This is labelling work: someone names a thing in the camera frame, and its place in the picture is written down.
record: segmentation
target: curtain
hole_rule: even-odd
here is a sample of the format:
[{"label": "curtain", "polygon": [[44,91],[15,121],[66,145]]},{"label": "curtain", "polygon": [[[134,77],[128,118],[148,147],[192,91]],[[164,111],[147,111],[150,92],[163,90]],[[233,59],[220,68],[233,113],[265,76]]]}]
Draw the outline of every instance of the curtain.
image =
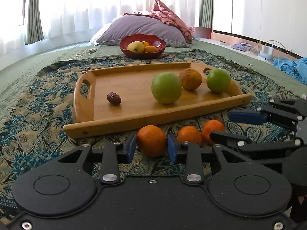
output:
[{"label": "curtain", "polygon": [[[45,38],[102,28],[125,12],[151,10],[154,0],[39,0]],[[198,26],[201,0],[161,0],[188,26]]]},{"label": "curtain", "polygon": [[[154,0],[39,0],[39,15],[44,39],[60,39],[71,33],[98,31],[125,12],[151,10]],[[198,26],[202,0],[161,0],[187,26]],[[30,0],[26,2],[26,18]],[[22,0],[0,0],[0,56],[15,49],[25,49],[27,27],[22,24]],[[37,47],[38,41],[27,47]]]},{"label": "curtain", "polygon": [[213,0],[202,0],[200,26],[212,28]]},{"label": "curtain", "polygon": [[0,0],[0,56],[23,44],[22,0]]},{"label": "curtain", "polygon": [[38,0],[29,0],[28,23],[27,33],[25,35],[25,44],[32,44],[43,39],[44,36],[40,22],[39,2]]}]

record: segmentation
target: charger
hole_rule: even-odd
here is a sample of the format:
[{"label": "charger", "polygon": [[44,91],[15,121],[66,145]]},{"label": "charger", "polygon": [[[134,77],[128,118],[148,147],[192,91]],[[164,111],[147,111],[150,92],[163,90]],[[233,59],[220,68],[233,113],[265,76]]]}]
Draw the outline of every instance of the charger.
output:
[{"label": "charger", "polygon": [[273,50],[274,48],[268,47],[267,44],[262,46],[261,52],[258,56],[264,58],[264,60],[273,62]]}]

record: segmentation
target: black gripper base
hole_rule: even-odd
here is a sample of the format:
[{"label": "black gripper base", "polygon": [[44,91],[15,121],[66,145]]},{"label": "black gripper base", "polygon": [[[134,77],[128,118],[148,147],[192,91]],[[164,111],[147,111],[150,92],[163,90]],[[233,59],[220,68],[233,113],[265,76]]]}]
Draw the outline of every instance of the black gripper base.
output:
[{"label": "black gripper base", "polygon": [[261,219],[227,213],[212,202],[205,187],[185,184],[179,176],[127,176],[122,183],[102,187],[97,198],[76,214],[39,218],[23,213],[8,228],[20,230],[25,220],[32,230],[260,230],[273,229],[277,222],[284,224],[283,230],[295,226],[281,213]]}]

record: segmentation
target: blue cloth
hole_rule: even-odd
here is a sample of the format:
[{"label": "blue cloth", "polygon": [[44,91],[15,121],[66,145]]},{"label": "blue cloth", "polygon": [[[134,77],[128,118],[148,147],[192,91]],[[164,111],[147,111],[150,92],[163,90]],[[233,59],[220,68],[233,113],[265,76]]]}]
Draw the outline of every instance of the blue cloth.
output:
[{"label": "blue cloth", "polygon": [[297,61],[275,59],[273,66],[307,85],[307,58],[301,58]]}]

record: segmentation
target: sheer white curtain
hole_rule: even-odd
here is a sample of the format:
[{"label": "sheer white curtain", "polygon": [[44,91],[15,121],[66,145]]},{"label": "sheer white curtain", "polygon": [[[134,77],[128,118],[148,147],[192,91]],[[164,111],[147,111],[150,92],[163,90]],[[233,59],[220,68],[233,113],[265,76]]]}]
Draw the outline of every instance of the sheer white curtain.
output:
[{"label": "sheer white curtain", "polygon": [[[39,0],[45,38],[101,28],[125,12],[150,10],[154,0]],[[198,26],[201,0],[161,0],[188,26]]]},{"label": "sheer white curtain", "polygon": [[0,56],[24,44],[22,0],[0,0]]},{"label": "sheer white curtain", "polygon": [[[0,0],[0,56],[15,49],[24,52],[33,46],[44,45],[48,39],[70,33],[99,30],[103,25],[125,12],[151,10],[154,0],[39,0],[44,40],[24,45],[25,26],[22,19],[22,0]],[[198,26],[201,0],[161,0],[188,26]]]}]

